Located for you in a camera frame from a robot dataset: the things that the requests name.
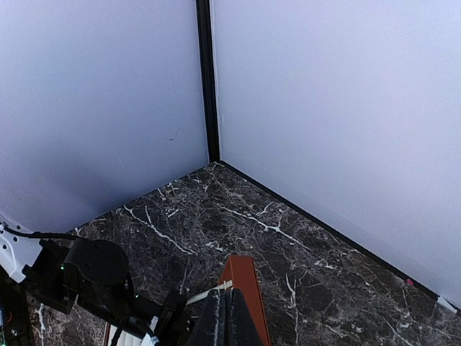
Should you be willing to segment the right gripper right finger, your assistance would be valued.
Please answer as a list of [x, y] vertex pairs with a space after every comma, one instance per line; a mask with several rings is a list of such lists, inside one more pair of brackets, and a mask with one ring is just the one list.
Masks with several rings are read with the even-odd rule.
[[225, 344], [231, 346], [263, 345], [254, 321], [239, 289], [225, 295]]

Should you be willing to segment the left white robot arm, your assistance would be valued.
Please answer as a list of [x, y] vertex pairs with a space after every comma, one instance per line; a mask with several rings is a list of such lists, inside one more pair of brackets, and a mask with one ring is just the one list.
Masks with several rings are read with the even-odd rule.
[[107, 240], [31, 231], [1, 215], [1, 268], [37, 301], [64, 314], [78, 304], [142, 345], [184, 345], [192, 331], [187, 297], [170, 290], [158, 304], [135, 292], [125, 251]]

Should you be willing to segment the wooden jewelry box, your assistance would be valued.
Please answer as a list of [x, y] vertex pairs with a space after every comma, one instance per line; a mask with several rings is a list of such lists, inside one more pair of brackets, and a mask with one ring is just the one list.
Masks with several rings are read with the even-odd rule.
[[[203, 307], [208, 293], [214, 289], [224, 290], [225, 292], [232, 289], [241, 290], [263, 345], [271, 344], [261, 289], [252, 257], [231, 255], [227, 259], [224, 271], [221, 274], [220, 280], [218, 281], [218, 285], [189, 298], [187, 307], [198, 302], [201, 302]], [[200, 314], [197, 318], [193, 316], [191, 317], [192, 320], [197, 323], [199, 316]], [[112, 326], [111, 324], [107, 324], [105, 327], [103, 344], [161, 345], [158, 338], [158, 332], [156, 332], [156, 337], [154, 339], [150, 338], [147, 334], [143, 335], [142, 337], [136, 337], [127, 332], [121, 332], [120, 336], [115, 338], [116, 334], [116, 327]]]

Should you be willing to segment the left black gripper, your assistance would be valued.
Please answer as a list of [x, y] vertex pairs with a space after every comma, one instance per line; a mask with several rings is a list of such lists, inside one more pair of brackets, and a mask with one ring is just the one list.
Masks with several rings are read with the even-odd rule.
[[178, 290], [170, 290], [158, 316], [158, 338], [161, 345], [186, 345], [195, 322], [184, 311], [188, 299]]

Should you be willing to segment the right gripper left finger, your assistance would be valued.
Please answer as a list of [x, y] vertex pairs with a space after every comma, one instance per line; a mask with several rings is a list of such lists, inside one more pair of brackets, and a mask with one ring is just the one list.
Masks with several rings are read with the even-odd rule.
[[211, 290], [202, 307], [187, 345], [225, 345], [226, 292]]

